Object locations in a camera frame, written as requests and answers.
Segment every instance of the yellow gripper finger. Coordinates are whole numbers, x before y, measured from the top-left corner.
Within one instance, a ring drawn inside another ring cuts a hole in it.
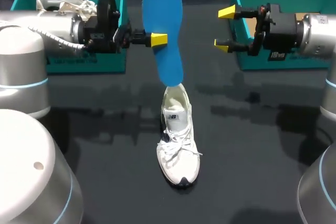
[[[168,34],[151,34],[151,47],[162,46],[168,43]]]
[[[235,18],[236,5],[218,11],[218,18]]]
[[[215,39],[215,47],[219,48],[220,50],[223,50],[224,52],[228,52],[229,50],[229,46],[225,46],[225,45],[219,45],[220,43],[217,43],[217,39]]]

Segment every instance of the shoe tongue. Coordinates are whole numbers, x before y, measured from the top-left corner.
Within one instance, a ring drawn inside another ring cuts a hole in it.
[[[164,116],[166,119],[166,126],[171,132],[178,132],[184,130],[188,126],[187,112],[180,106],[164,109]]]

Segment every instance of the cable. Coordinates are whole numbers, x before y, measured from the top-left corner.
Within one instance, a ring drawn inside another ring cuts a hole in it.
[[[34,27],[34,26],[22,26],[22,25],[19,25],[19,24],[14,24],[14,23],[11,23],[11,22],[8,22],[8,21],[4,21],[4,20],[0,20],[0,23],[3,23],[5,24],[5,27],[9,27],[9,26],[17,26],[17,27],[22,27],[22,28],[28,28],[29,30],[37,33],[37,34],[40,34],[40,35],[43,35],[43,36],[46,36],[54,41],[57,41],[58,43],[60,43],[62,46],[66,46],[66,47],[69,47],[69,48],[72,48],[72,49],[76,49],[76,50],[83,50],[85,49],[85,45],[82,45],[82,44],[76,44],[76,43],[72,43],[72,42],[68,42],[64,39],[61,39],[47,31],[43,31],[37,27]]]

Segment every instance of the shoe logo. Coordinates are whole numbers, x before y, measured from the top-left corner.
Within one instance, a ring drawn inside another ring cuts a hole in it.
[[[169,115],[168,116],[168,120],[178,120],[178,119],[179,119],[178,115]]]

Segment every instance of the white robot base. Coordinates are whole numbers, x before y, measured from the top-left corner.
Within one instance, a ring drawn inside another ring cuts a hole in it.
[[[80,224],[78,181],[46,128],[0,110],[0,223]]]

